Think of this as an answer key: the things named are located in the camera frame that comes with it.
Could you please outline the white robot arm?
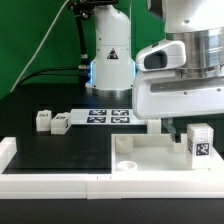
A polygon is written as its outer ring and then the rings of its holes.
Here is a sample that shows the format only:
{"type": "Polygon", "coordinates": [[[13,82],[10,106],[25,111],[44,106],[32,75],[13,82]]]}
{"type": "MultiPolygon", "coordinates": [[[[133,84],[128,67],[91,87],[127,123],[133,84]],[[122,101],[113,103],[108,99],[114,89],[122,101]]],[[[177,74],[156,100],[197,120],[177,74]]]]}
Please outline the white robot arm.
{"type": "Polygon", "coordinates": [[[132,92],[140,119],[224,112],[224,0],[146,0],[165,22],[165,38],[135,58],[127,48],[130,21],[110,3],[93,5],[97,53],[88,91],[132,92]]]}

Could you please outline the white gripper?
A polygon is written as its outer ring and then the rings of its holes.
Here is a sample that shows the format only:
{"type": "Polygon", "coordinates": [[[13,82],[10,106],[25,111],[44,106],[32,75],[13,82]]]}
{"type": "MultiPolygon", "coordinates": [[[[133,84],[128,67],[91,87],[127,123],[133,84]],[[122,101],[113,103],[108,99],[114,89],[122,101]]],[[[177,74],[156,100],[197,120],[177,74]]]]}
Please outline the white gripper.
{"type": "Polygon", "coordinates": [[[182,79],[175,70],[140,72],[133,84],[132,107],[139,119],[164,118],[172,141],[180,143],[172,118],[224,113],[224,76],[182,79]]]}

